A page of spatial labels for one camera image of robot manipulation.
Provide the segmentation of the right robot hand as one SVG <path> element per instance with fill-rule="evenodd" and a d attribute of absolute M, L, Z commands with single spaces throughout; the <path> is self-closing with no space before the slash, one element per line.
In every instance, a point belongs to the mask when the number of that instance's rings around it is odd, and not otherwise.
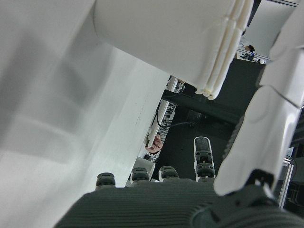
<path fill-rule="evenodd" d="M 129 188 L 102 173 L 58 228 L 301 228 L 302 218 L 273 196 L 304 105 L 304 4 L 295 8 L 270 50 L 230 151 L 215 178 L 180 179 L 161 168 L 161 182 L 133 170 Z"/>

